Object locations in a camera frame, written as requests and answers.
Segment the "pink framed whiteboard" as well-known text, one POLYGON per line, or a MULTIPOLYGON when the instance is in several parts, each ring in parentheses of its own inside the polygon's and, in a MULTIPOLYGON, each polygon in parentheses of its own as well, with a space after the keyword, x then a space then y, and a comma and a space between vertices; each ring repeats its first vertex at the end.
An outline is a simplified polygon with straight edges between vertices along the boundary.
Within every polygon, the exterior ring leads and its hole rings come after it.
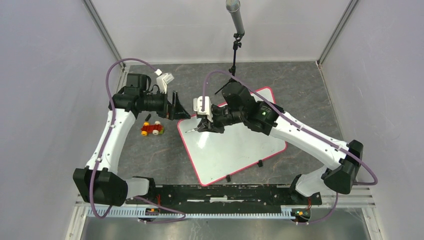
POLYGON ((224 133, 189 132, 200 120, 193 115, 178 122, 177 129, 182 138, 192 167, 202 186, 208 186, 244 169, 257 165, 284 152, 284 140, 254 132, 242 123, 225 127, 224 133))

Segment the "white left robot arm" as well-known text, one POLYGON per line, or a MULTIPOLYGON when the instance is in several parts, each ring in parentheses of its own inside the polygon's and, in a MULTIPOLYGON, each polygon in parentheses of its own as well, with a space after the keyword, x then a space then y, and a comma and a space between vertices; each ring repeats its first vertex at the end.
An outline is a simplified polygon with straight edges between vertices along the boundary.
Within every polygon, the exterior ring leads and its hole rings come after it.
POLYGON ((153 91, 148 75, 130 73, 126 85, 112 96, 99 143, 85 167, 76 168, 72 176, 86 203, 120 207, 133 197, 139 197, 145 204, 156 200, 153 178, 122 179, 117 172, 127 135, 140 113, 155 112, 168 120, 190 118, 176 91, 172 100, 168 99, 167 86, 173 79, 171 73, 163 73, 156 78, 157 91, 153 91))

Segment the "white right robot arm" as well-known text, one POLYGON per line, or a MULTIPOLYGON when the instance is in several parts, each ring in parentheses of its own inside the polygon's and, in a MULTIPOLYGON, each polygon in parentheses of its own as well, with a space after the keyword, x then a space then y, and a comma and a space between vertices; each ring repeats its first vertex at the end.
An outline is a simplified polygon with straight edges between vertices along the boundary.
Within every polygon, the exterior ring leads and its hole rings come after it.
POLYGON ((310 128, 239 82, 229 82, 221 93, 226 101, 221 107, 212 104, 208 96, 193 99, 193 110, 200 119, 196 131, 222 134, 227 126, 243 124, 252 132, 288 142, 319 160, 323 167, 292 181, 288 196, 295 204, 324 190, 351 193, 361 167, 361 142, 345 142, 310 128))

